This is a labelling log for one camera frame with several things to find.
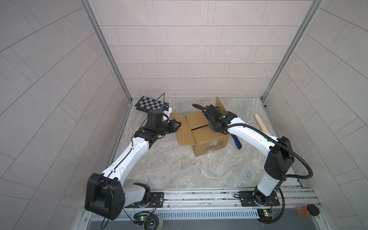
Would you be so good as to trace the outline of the brown cardboard express box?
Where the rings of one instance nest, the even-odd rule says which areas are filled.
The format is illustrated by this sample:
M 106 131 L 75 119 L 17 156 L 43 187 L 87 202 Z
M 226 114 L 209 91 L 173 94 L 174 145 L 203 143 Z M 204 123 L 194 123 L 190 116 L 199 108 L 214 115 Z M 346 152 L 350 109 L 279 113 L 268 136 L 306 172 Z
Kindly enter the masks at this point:
M 171 104 L 172 116 L 181 123 L 175 133 L 179 145 L 191 146 L 196 157 L 225 148 L 231 136 L 214 132 L 202 111 L 192 106 L 194 103 L 202 106 L 212 104 L 219 107 L 222 114 L 226 112 L 219 98 L 187 98 L 174 101 Z

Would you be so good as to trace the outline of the blue box cutter knife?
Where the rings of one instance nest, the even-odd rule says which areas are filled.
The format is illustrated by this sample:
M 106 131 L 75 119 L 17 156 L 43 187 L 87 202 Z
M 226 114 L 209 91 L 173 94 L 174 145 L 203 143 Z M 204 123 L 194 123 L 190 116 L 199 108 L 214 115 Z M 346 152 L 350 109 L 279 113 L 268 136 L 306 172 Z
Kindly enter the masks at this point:
M 240 142 L 240 140 L 238 139 L 238 137 L 236 135 L 232 134 L 232 138 L 234 140 L 234 143 L 235 143 L 237 149 L 240 150 L 242 148 L 242 143 Z

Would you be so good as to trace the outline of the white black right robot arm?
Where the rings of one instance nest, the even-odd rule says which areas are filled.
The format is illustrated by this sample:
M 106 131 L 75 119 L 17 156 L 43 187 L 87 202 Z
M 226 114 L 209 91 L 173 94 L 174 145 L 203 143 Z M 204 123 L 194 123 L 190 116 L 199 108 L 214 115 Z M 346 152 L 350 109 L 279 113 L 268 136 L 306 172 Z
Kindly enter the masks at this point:
M 266 156 L 264 176 L 255 188 L 251 199 L 259 206 L 267 205 L 272 193 L 280 187 L 288 170 L 295 162 L 294 156 L 286 150 L 291 147 L 289 139 L 270 136 L 248 125 L 230 111 L 221 113 L 217 106 L 203 107 L 200 105 L 199 109 L 209 121 L 212 131 L 235 135 L 253 145 Z

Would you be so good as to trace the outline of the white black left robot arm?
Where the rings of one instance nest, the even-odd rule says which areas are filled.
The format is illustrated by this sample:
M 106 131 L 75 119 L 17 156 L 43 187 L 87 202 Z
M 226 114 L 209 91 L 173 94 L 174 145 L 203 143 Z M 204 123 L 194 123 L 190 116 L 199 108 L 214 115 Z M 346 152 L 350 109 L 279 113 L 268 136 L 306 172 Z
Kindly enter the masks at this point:
M 108 220 L 116 219 L 123 208 L 138 204 L 147 206 L 150 187 L 135 183 L 123 187 L 127 176 L 138 160 L 152 147 L 160 136 L 175 133 L 181 123 L 170 119 L 172 109 L 165 107 L 148 112 L 147 122 L 140 127 L 124 152 L 102 173 L 93 173 L 87 181 L 85 210 Z

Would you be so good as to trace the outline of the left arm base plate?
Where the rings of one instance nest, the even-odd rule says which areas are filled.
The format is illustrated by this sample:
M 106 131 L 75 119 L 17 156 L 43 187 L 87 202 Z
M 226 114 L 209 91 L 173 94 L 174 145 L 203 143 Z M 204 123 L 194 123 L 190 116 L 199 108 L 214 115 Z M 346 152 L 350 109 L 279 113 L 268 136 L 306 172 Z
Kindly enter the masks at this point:
M 125 206 L 125 208 L 137 208 L 137 209 L 162 208 L 163 200 L 164 200 L 164 192 L 150 192 L 150 197 L 148 199 L 147 204 L 138 202 Z

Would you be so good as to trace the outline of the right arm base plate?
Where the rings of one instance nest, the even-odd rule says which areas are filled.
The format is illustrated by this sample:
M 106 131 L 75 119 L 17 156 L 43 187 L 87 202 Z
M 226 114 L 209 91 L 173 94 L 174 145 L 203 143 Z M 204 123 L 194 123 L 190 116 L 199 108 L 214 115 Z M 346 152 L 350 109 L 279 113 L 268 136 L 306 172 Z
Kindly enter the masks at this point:
M 259 191 L 240 191 L 238 195 L 242 207 L 280 206 L 280 200 L 275 191 L 269 196 Z

